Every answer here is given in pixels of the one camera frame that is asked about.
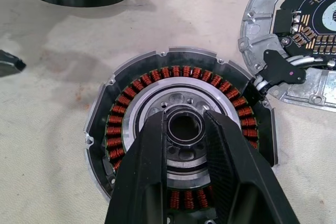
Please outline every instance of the central hub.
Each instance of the central hub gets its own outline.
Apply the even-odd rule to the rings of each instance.
[[[168,137],[173,145],[191,147],[204,137],[203,117],[188,106],[171,108],[167,120]]]

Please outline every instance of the circuit board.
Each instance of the circuit board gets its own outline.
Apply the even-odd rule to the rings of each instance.
[[[273,32],[291,55],[336,58],[336,0],[285,0]]]

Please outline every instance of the concrete floor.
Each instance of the concrete floor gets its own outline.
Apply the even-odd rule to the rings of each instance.
[[[0,223],[103,223],[82,132],[100,83],[127,59],[196,46],[243,66],[248,0],[126,0],[68,8],[0,0],[0,49],[28,65],[0,79]],[[336,114],[277,108],[277,177],[302,223],[336,223]]]

